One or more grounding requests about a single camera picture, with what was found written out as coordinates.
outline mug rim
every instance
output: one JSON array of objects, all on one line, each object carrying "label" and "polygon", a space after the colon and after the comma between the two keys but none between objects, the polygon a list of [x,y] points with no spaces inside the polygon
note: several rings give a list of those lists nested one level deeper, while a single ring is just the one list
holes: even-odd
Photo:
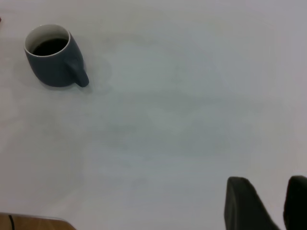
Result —
[{"label": "mug rim", "polygon": [[[47,26],[47,25],[56,25],[56,26],[59,26],[59,27],[61,27],[62,29],[64,29],[64,30],[67,32],[67,34],[68,34],[68,42],[67,42],[67,44],[65,45],[65,47],[64,47],[63,49],[61,49],[60,51],[58,51],[57,53],[54,53],[54,54],[50,54],[50,55],[47,55],[47,56],[39,56],[39,55],[32,54],[32,53],[25,47],[25,42],[26,42],[28,36],[30,35],[31,32],[33,32],[33,30],[36,30],[37,28],[40,28],[40,27],[42,27],[42,26]],[[25,50],[28,54],[30,54],[30,55],[32,55],[32,56],[34,56],[34,57],[38,57],[38,58],[48,58],[48,57],[54,56],[54,55],[59,54],[60,52],[62,52],[62,51],[68,46],[68,44],[69,44],[70,41],[71,41],[71,34],[70,34],[70,32],[69,32],[66,28],[64,28],[63,26],[58,25],[58,24],[44,24],[44,25],[39,25],[38,27],[32,29],[32,30],[28,33],[28,35],[27,35],[27,36],[25,37],[25,39],[24,39],[24,50]]]}]

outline black cable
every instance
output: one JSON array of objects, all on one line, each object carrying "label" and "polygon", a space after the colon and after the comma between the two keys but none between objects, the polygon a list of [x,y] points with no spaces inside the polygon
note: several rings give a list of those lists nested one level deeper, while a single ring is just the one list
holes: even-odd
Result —
[{"label": "black cable", "polygon": [[15,230],[15,225],[14,225],[14,220],[12,215],[9,215],[10,221],[11,221],[11,226],[12,226],[12,230]]}]

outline table surface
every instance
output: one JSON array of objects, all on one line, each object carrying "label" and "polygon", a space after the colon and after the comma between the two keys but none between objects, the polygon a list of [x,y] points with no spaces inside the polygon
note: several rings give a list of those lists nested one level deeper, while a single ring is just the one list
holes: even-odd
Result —
[{"label": "table surface", "polygon": [[[0,212],[85,230],[221,230],[229,176],[282,228],[306,175],[307,2],[0,0]],[[24,51],[70,30],[90,85],[41,84]]]}]

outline gray mug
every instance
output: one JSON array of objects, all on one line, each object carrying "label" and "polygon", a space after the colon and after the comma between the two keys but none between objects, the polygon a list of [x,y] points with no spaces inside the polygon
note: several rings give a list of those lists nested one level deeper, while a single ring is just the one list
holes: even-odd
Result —
[{"label": "gray mug", "polygon": [[77,43],[62,26],[41,25],[32,30],[24,41],[30,66],[39,80],[53,87],[73,83],[81,87],[89,80]]}]

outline black object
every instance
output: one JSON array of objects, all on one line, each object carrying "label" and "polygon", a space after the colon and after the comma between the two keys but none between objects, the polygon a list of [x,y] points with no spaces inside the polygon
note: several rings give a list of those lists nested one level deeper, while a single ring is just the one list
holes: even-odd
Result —
[{"label": "black object", "polygon": [[[60,51],[49,44],[50,49],[54,48],[51,55],[35,55],[39,45],[47,44],[52,39],[66,39],[68,42]],[[88,85],[82,54],[70,32],[63,27],[42,25],[34,29],[27,36],[24,49],[34,74],[44,84],[54,87],[68,86],[74,82],[81,87]]]},{"label": "black object", "polygon": [[67,39],[55,38],[43,42],[33,51],[34,55],[48,56],[60,52],[68,43]]},{"label": "black object", "polygon": [[288,183],[283,220],[287,230],[307,229],[307,178],[292,176]]},{"label": "black object", "polygon": [[278,230],[249,180],[227,181],[224,218],[227,230]]},{"label": "black object", "polygon": [[14,220],[12,215],[9,215],[10,221],[11,221],[11,226],[12,226],[12,230],[15,230],[15,225],[14,225]]}]

